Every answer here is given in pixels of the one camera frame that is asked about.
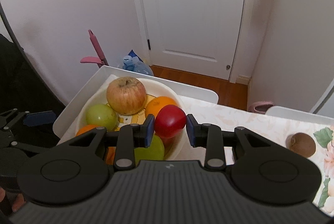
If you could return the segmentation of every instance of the white bowl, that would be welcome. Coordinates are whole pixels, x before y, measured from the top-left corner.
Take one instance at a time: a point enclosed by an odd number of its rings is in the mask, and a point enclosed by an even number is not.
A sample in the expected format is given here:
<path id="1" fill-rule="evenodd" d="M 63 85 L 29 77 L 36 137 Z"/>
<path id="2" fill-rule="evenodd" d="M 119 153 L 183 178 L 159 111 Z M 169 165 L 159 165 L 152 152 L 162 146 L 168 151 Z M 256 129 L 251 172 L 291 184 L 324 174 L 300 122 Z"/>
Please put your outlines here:
<path id="1" fill-rule="evenodd" d="M 180 97 L 173 91 L 171 90 L 168 86 L 155 81 L 155 80 L 150 80 L 150 79 L 143 79 L 143 78 L 138 78 L 139 81 L 142 82 L 142 84 L 145 86 L 146 89 L 146 94 L 155 96 L 155 97 L 160 97 L 160 96 L 166 96 L 169 98 L 172 98 L 175 100 L 177 103 L 178 107 L 180 107 L 182 110 L 184 110 L 184 104 Z M 83 106 L 81 112 L 78 115 L 77 123 L 76 123 L 76 132 L 80 130 L 83 126 L 87 125 L 86 122 L 86 111 L 87 109 L 95 104 L 106 104 L 106 89 L 100 90 L 96 92 L 91 98 L 86 102 L 86 104 Z M 169 152 L 165 155 L 166 160 L 174 160 L 176 156 L 179 154 L 181 151 L 184 142 L 188 139 L 186 129 L 184 127 L 183 131 L 178 134 L 173 142 L 172 147 L 170 148 Z"/>

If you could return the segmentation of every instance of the white door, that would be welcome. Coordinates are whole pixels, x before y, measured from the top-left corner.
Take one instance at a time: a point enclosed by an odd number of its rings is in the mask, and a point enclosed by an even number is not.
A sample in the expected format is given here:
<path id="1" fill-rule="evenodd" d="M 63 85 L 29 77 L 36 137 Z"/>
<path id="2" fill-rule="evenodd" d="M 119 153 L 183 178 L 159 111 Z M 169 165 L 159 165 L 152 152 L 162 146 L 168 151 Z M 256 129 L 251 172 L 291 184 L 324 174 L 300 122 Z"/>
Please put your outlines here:
<path id="1" fill-rule="evenodd" d="M 228 79 L 243 0 L 143 0 L 151 62 Z"/>

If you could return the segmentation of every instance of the black fabric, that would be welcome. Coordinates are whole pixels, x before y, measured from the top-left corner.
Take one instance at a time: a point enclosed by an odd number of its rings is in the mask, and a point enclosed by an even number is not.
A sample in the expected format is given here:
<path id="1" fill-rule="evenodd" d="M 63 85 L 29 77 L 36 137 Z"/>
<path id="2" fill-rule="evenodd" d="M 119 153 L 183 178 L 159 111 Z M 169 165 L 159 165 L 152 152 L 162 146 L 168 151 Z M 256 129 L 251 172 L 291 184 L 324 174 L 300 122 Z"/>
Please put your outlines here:
<path id="1" fill-rule="evenodd" d="M 31 113 L 52 110 L 58 116 L 65 108 L 49 90 L 18 47 L 0 34 L 0 113 L 17 108 Z M 26 127 L 18 123 L 13 134 L 20 142 L 53 147 L 59 138 L 52 125 Z"/>

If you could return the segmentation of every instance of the brown ball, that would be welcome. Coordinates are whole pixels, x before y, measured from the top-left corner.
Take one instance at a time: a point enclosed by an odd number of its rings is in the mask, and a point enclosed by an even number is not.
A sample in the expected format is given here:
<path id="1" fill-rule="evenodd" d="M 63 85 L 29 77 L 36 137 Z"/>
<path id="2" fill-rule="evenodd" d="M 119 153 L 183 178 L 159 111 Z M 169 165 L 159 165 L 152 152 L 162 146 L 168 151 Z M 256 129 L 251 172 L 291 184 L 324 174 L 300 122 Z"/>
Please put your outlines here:
<path id="1" fill-rule="evenodd" d="M 316 145 L 306 133 L 296 133 L 291 137 L 289 149 L 305 158 L 315 153 Z"/>

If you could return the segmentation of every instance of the plastic bottle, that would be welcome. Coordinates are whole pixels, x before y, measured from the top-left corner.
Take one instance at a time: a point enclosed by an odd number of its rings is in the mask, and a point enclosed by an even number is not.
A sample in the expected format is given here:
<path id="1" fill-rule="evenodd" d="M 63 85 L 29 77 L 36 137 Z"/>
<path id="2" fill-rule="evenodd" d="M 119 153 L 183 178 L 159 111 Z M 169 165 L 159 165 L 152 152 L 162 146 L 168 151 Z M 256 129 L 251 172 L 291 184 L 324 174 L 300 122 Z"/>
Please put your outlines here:
<path id="1" fill-rule="evenodd" d="M 141 74 L 146 74 L 150 76 L 154 76 L 152 69 L 141 62 L 137 56 L 131 57 L 130 55 L 127 55 L 123 58 L 123 67 L 122 69 L 141 73 Z"/>

